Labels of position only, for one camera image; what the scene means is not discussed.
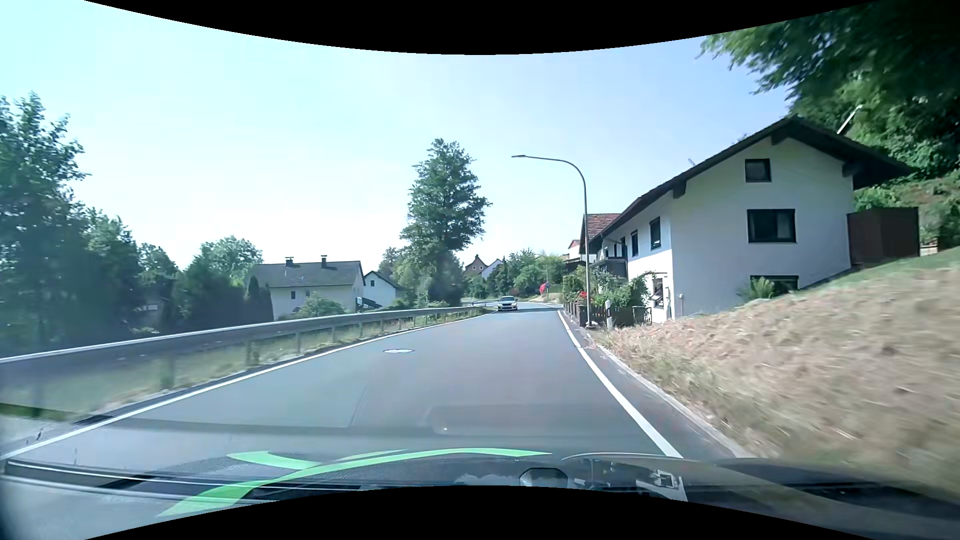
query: dry grass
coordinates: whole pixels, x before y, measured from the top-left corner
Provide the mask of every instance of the dry grass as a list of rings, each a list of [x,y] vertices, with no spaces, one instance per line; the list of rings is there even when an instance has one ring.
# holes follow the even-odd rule
[[[597,339],[755,454],[960,492],[960,267],[929,266]]]

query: street lamp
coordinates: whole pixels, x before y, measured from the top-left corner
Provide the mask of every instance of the street lamp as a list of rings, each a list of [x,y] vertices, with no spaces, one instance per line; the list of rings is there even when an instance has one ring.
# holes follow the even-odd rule
[[[524,156],[523,154],[520,154],[519,156],[511,156],[511,158],[528,158],[530,160],[559,161],[561,163],[566,163],[567,165],[570,165],[571,167],[577,169],[577,172],[580,173],[580,180],[583,181],[584,183],[584,236],[586,237],[584,241],[587,243],[587,245],[584,246],[584,252],[587,254],[587,266],[585,267],[585,270],[586,270],[585,275],[587,277],[587,283],[586,283],[587,327],[589,328],[593,325],[590,322],[590,238],[589,238],[589,231],[587,229],[587,221],[588,221],[587,216],[589,215],[587,214],[587,179],[584,178],[584,173],[580,172],[580,167],[574,165],[573,163],[567,160],[556,160],[554,158],[538,158],[537,156]]]

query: white house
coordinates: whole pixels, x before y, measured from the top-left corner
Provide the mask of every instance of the white house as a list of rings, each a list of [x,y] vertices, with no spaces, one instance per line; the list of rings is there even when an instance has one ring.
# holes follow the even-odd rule
[[[344,307],[357,310],[357,298],[364,295],[363,268],[359,260],[294,263],[288,257],[283,264],[256,264],[250,272],[260,287],[270,290],[274,319],[296,312],[308,298],[320,295]]]
[[[788,116],[637,198],[588,250],[623,277],[656,273],[654,322],[713,313],[754,277],[798,288],[848,270],[853,191],[909,172]]]
[[[489,277],[490,277],[490,274],[493,273],[493,270],[495,270],[496,267],[499,266],[499,265],[501,265],[501,264],[503,264],[503,261],[502,261],[502,260],[500,260],[499,258],[498,258],[498,259],[495,259],[493,262],[490,263],[490,266],[488,266],[488,267],[486,267],[486,268],[483,269],[483,272],[480,273],[480,277],[483,278],[484,280],[485,280],[486,278],[489,278]]]
[[[396,300],[398,289],[400,289],[399,285],[375,270],[367,272],[363,277],[364,298],[373,300],[381,306],[386,307],[392,304]]]

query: white car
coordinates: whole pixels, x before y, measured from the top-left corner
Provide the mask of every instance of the white car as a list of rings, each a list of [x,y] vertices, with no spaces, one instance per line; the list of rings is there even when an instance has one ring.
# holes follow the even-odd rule
[[[497,311],[506,311],[507,309],[516,311],[516,298],[513,296],[504,296],[496,303]]]

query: road edge line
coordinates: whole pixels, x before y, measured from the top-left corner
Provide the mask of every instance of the road edge line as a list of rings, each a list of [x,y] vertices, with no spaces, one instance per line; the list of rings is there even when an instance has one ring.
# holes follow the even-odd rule
[[[240,376],[240,377],[237,377],[237,378],[234,378],[234,379],[230,379],[230,380],[224,380],[223,382],[218,382],[218,383],[216,383],[216,384],[211,384],[211,385],[209,385],[209,386],[205,386],[205,387],[203,387],[203,388],[199,388],[199,389],[193,390],[193,391],[191,391],[191,392],[187,392],[187,393],[184,393],[184,394],[180,394],[180,395],[178,395],[178,396],[175,396],[175,397],[170,398],[169,400],[163,400],[163,401],[157,402],[157,403],[155,403],[155,404],[151,404],[151,405],[147,405],[147,406],[144,406],[144,407],[140,407],[140,408],[135,409],[135,410],[132,410],[132,411],[130,411],[130,412],[125,412],[125,413],[123,413],[123,414],[119,414],[119,415],[117,415],[117,416],[113,416],[113,417],[107,418],[107,420],[102,420],[102,421],[100,421],[100,422],[96,422],[96,423],[94,423],[94,424],[90,424],[89,426],[83,426],[82,428],[78,428],[78,429],[76,429],[76,430],[68,431],[68,432],[66,432],[66,433],[61,433],[60,435],[57,435],[57,436],[55,436],[55,437],[51,437],[51,438],[49,438],[49,439],[36,442],[36,443],[34,443],[34,444],[32,444],[32,445],[25,446],[25,447],[23,447],[23,448],[19,448],[19,449],[16,449],[16,450],[7,452],[6,454],[2,454],[2,455],[0,455],[0,461],[4,461],[4,460],[6,460],[6,459],[10,459],[11,457],[17,457],[18,455],[25,454],[26,452],[29,452],[29,451],[31,451],[31,450],[36,450],[36,449],[38,449],[38,448],[43,448],[43,447],[45,447],[45,446],[47,446],[47,445],[50,445],[50,444],[53,444],[53,443],[56,443],[56,442],[60,442],[60,441],[62,441],[62,440],[65,440],[65,439],[68,439],[68,438],[70,438],[70,437],[73,437],[73,436],[75,436],[75,435],[80,435],[80,434],[82,434],[82,433],[86,433],[86,432],[88,432],[88,431],[92,431],[92,430],[95,430],[95,429],[97,429],[97,428],[101,428],[101,427],[103,427],[103,426],[108,426],[108,425],[110,425],[110,424],[113,424],[114,422],[119,422],[119,421],[121,421],[121,420],[130,418],[130,417],[132,417],[132,416],[136,416],[137,414],[141,414],[141,413],[144,413],[144,412],[147,412],[147,411],[150,411],[150,410],[154,410],[155,408],[160,408],[160,407],[162,407],[162,406],[164,406],[164,405],[173,404],[173,403],[176,403],[176,402],[185,400],[185,399],[187,399],[187,398],[191,398],[191,397],[193,397],[193,396],[196,396],[196,395],[199,395],[199,394],[203,394],[204,392],[209,392],[210,390],[215,390],[215,389],[217,389],[217,388],[223,388],[224,386],[227,386],[228,384],[234,384],[235,382],[239,382],[239,381],[241,381],[241,380],[252,379],[252,378],[254,378],[254,377],[258,376],[258,375],[263,375],[264,373],[271,373],[271,372],[274,372],[274,371],[276,371],[276,370],[278,370],[278,369],[283,369],[283,368],[285,368],[285,367],[287,367],[287,366],[292,366],[292,365],[295,365],[295,364],[299,364],[299,363],[305,362],[305,361],[307,361],[307,360],[312,360],[312,359],[315,359],[315,358],[319,358],[319,357],[321,357],[321,356],[327,356],[327,355],[332,355],[333,353],[339,353],[339,352],[341,352],[341,351],[345,351],[346,349],[352,349],[352,348],[354,348],[354,347],[359,347],[359,346],[361,346],[361,345],[366,345],[366,344],[368,344],[368,343],[373,343],[374,341],[379,341],[379,340],[381,340],[381,339],[387,339],[387,338],[390,338],[390,337],[397,337],[398,335],[403,335],[403,334],[409,333],[409,332],[411,332],[411,331],[421,331],[421,330],[426,330],[426,329],[431,329],[431,328],[442,327],[442,326],[446,326],[446,325],[452,325],[452,324],[455,324],[455,323],[462,323],[462,322],[464,322],[464,321],[469,321],[469,320],[472,320],[472,319],[479,319],[480,317],[486,317],[487,315],[490,315],[490,314],[491,314],[491,313],[488,312],[488,313],[484,313],[484,314],[482,314],[482,315],[477,315],[476,317],[469,317],[469,318],[467,318],[467,319],[459,319],[459,320],[456,320],[456,321],[449,321],[449,322],[446,322],[446,323],[440,323],[440,324],[436,324],[436,325],[430,325],[430,326],[425,326],[425,327],[420,327],[420,328],[408,329],[408,330],[405,330],[405,331],[394,332],[394,333],[390,333],[390,334],[388,334],[388,335],[381,335],[381,336],[379,336],[379,337],[373,337],[373,338],[371,338],[371,339],[365,339],[365,340],[363,340],[363,341],[357,341],[356,343],[350,343],[349,345],[345,345],[345,346],[340,347],[340,348],[337,348],[337,349],[331,349],[331,350],[329,350],[329,351],[323,351],[322,353],[318,353],[318,354],[316,354],[316,355],[305,356],[305,357],[303,357],[303,358],[297,358],[296,360],[290,360],[290,361],[288,361],[288,362],[283,362],[283,363],[281,363],[281,364],[278,364],[278,365],[273,366],[273,367],[269,367],[269,368],[267,368],[267,369],[262,369],[262,370],[259,370],[259,371],[254,371],[253,373],[248,373],[247,375],[243,375],[243,376]]]
[[[713,425],[711,425],[707,419],[703,418],[699,414],[693,411],[690,407],[682,404],[677,398],[674,398],[670,394],[667,394],[665,390],[652,383],[651,381],[645,379],[641,374],[634,371],[630,366],[628,366],[623,360],[617,357],[610,349],[607,349],[599,343],[596,344],[597,349],[599,349],[604,355],[606,355],[610,360],[613,361],[627,375],[633,377],[637,382],[646,386],[648,390],[657,394],[657,397],[669,403],[670,406],[677,409],[687,420],[696,424],[698,428],[703,430],[707,435],[716,440],[717,443],[729,450],[733,457],[756,457],[755,455],[747,452],[742,446],[737,444],[733,439],[729,438],[727,435],[723,434],[723,431],[718,430]]]
[[[577,342],[577,339],[573,336],[573,332],[570,331],[570,326],[566,323],[563,314],[560,313],[559,310],[557,311],[557,316],[560,317],[560,322],[564,324],[566,334],[569,336],[570,341],[573,342],[573,346],[576,347],[577,351],[580,353],[580,356],[584,359],[584,361],[587,363],[587,366],[589,366],[590,370],[593,372],[593,375],[595,375],[597,379],[603,383],[604,387],[607,388],[607,391],[611,393],[616,402],[619,403],[620,406],[622,406],[627,412],[627,414],[634,419],[634,422],[636,422],[640,429],[643,430],[648,437],[650,437],[650,440],[657,445],[657,448],[659,448],[664,455],[683,458],[683,456],[677,452],[677,449],[674,448],[673,445],[670,444],[670,442],[667,441],[659,431],[657,431],[657,428],[654,428],[653,424],[651,424],[650,421],[640,414],[640,411],[636,410],[634,404],[630,403],[630,400],[628,400],[626,396],[617,390],[616,386],[613,385],[610,379],[608,379],[607,376],[600,371],[600,368],[597,367],[596,363],[589,357],[587,351],[584,351],[584,348],[580,345],[580,343]]]

